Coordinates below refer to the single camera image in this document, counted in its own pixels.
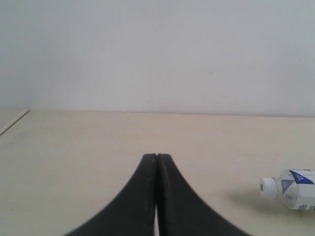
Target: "white wall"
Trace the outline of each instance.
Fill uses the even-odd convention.
[[[314,0],[0,0],[0,107],[315,116]]]

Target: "bottle cap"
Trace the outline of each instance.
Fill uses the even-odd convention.
[[[260,180],[260,194],[264,198],[276,198],[278,195],[278,186],[274,178],[262,178]]]

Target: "plastic water bottle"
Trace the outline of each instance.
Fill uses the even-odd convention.
[[[262,197],[275,199],[294,210],[315,210],[315,170],[285,170],[278,178],[262,178]]]

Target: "white bottle cap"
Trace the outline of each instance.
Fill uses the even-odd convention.
[[[262,178],[260,180],[260,194],[264,198],[276,198],[278,186],[274,178]]]

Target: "white table surface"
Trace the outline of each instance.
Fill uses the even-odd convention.
[[[26,109],[0,108],[0,136],[26,112]]]
[[[259,179],[315,169],[315,119],[29,112],[0,137],[0,235],[58,236],[91,218],[142,154],[170,153],[197,194],[253,236],[313,236],[315,212],[262,199]]]

